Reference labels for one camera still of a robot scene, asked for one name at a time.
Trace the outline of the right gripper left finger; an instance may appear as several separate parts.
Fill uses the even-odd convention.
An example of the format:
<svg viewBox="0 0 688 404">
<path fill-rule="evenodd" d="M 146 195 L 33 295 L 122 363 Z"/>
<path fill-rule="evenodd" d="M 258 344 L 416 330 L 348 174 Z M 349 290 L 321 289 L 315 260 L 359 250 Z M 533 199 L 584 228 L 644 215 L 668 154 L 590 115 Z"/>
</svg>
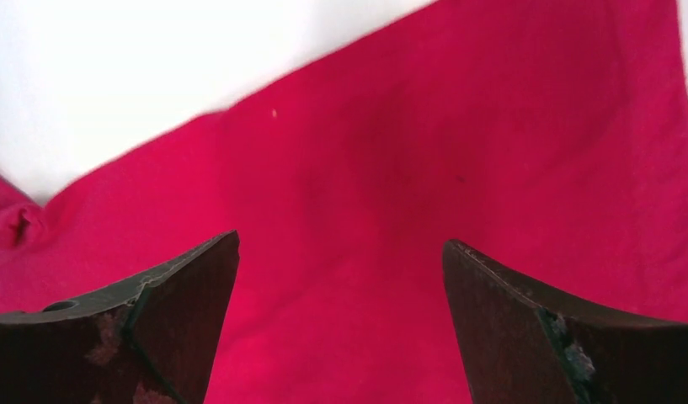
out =
<svg viewBox="0 0 688 404">
<path fill-rule="evenodd" d="M 201 403 L 236 281 L 229 231 L 39 312 L 0 314 L 0 403 Z"/>
</svg>

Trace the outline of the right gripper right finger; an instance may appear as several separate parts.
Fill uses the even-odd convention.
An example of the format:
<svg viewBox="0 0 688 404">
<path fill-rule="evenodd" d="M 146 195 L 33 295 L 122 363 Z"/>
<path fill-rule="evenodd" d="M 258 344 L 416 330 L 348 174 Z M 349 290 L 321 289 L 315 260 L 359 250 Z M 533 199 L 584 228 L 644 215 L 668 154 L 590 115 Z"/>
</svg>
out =
<svg viewBox="0 0 688 404">
<path fill-rule="evenodd" d="M 443 249 L 475 403 L 688 403 L 688 323 L 603 306 L 467 244 Z"/>
</svg>

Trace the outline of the red t shirt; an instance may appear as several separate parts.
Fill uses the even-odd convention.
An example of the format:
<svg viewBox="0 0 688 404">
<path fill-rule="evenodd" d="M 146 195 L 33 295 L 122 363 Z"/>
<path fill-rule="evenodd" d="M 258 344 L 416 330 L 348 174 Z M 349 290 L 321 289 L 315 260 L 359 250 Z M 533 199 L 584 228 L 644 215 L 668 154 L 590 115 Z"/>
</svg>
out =
<svg viewBox="0 0 688 404">
<path fill-rule="evenodd" d="M 457 240 L 591 302 L 688 323 L 674 1 L 437 1 L 39 206 L 0 177 L 0 314 L 235 231 L 201 403 L 475 403 Z"/>
</svg>

